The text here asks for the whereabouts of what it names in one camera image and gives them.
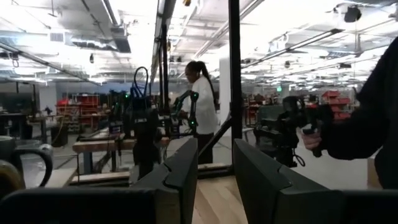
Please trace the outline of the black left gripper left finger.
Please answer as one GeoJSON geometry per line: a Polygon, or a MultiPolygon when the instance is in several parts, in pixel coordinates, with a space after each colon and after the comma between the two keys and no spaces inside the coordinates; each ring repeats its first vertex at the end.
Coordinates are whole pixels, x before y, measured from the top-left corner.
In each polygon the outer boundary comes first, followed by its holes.
{"type": "Polygon", "coordinates": [[[132,185],[132,220],[146,224],[191,223],[198,175],[198,147],[189,139],[132,185]]]}

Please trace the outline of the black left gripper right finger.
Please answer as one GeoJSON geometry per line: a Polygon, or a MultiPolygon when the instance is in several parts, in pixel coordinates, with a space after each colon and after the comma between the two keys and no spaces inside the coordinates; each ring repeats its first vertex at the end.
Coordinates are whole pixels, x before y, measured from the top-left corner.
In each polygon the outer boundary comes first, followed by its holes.
{"type": "Polygon", "coordinates": [[[339,224],[343,194],[277,162],[242,139],[233,146],[234,172],[252,224],[339,224]]]}

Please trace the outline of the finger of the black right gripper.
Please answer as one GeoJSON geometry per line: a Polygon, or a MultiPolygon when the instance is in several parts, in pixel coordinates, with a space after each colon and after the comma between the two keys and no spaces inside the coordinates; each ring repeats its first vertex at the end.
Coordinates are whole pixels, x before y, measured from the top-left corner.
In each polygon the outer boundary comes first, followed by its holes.
{"type": "Polygon", "coordinates": [[[151,146],[147,152],[148,162],[146,174],[149,174],[154,169],[155,164],[159,164],[159,148],[151,146]]]}
{"type": "Polygon", "coordinates": [[[145,150],[141,146],[133,147],[134,156],[134,175],[136,176],[136,181],[140,180],[145,176],[145,150]]]}

